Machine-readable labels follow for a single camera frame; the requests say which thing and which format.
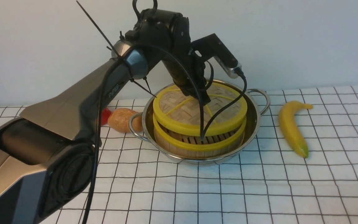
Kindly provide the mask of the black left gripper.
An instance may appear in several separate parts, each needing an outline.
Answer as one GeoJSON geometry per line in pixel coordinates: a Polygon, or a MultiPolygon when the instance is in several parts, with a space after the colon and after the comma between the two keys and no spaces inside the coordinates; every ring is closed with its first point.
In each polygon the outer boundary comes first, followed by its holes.
{"type": "Polygon", "coordinates": [[[174,50],[175,58],[165,55],[163,64],[171,75],[174,84],[185,96],[198,99],[197,91],[201,96],[201,104],[204,106],[210,102],[207,94],[207,80],[204,77],[205,64],[195,53],[189,54],[189,50],[174,50]]]}

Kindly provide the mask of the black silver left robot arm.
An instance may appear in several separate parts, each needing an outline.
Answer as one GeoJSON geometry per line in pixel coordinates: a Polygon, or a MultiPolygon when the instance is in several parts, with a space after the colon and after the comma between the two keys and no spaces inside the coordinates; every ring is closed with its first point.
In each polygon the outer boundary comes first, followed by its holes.
{"type": "Polygon", "coordinates": [[[186,95],[208,101],[203,63],[190,54],[189,19],[154,8],[135,14],[111,59],[0,126],[0,224],[41,223],[94,182],[101,111],[159,62],[186,95]]]}

